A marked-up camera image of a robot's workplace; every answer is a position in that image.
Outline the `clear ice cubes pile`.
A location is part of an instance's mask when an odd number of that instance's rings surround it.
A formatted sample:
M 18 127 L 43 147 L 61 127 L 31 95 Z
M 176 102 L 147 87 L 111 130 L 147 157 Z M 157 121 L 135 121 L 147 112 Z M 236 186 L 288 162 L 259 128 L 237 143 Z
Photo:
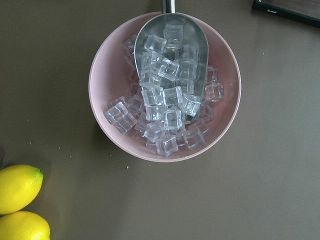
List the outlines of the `clear ice cubes pile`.
M 212 104 L 224 98 L 219 70 L 213 66 L 207 67 L 203 97 L 195 95 L 198 64 L 182 60 L 182 37 L 183 27 L 176 23 L 167 24 L 161 37 L 150 35 L 142 53 L 142 80 L 133 71 L 129 97 L 110 101 L 104 113 L 120 133 L 134 130 L 162 156 L 203 145 L 210 133 L 207 122 L 214 117 Z

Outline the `pink bowl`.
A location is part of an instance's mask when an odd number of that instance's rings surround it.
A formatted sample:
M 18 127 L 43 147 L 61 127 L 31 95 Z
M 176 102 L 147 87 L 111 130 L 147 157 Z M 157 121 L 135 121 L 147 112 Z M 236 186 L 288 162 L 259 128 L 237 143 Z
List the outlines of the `pink bowl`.
M 88 93 L 94 117 L 104 134 L 120 149 L 140 159 L 170 163 L 193 158 L 214 146 L 231 126 L 241 99 L 241 74 L 234 53 L 223 37 L 202 20 L 191 17 L 205 33 L 209 45 L 208 63 L 219 69 L 218 82 L 223 84 L 224 99 L 213 104 L 213 120 L 207 123 L 210 132 L 205 143 L 192 150 L 183 149 L 169 155 L 157 154 L 146 147 L 146 141 L 137 137 L 133 130 L 121 134 L 104 117 L 108 102 L 129 92 L 130 66 L 124 58 L 122 43 L 137 34 L 143 25 L 159 15 L 151 12 L 136 16 L 116 28 L 98 49 L 89 73 Z

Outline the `metal ice scoop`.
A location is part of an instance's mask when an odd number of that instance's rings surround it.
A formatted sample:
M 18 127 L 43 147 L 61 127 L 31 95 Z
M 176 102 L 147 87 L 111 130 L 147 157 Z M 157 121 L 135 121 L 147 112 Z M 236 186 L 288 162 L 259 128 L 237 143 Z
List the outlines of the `metal ice scoop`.
M 181 25 L 182 40 L 181 49 L 178 51 L 183 61 L 190 59 L 197 63 L 195 73 L 194 93 L 203 97 L 203 90 L 207 79 L 207 67 L 209 59 L 209 44 L 204 31 L 191 17 L 176 12 L 174 0 L 162 1 L 162 13 L 147 21 L 137 34 L 134 44 L 134 59 L 137 74 L 140 80 L 143 79 L 142 55 L 147 51 L 145 43 L 151 35 L 161 37 L 164 35 L 166 25 Z

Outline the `yellow lemon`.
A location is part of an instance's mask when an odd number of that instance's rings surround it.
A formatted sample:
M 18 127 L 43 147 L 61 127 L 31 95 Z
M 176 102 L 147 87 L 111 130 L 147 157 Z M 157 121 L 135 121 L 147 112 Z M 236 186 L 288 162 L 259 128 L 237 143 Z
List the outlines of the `yellow lemon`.
M 44 179 L 41 169 L 17 164 L 0 171 L 0 214 L 17 212 L 30 204 L 40 192 Z
M 49 240 L 50 226 L 40 215 L 17 211 L 0 218 L 1 240 Z

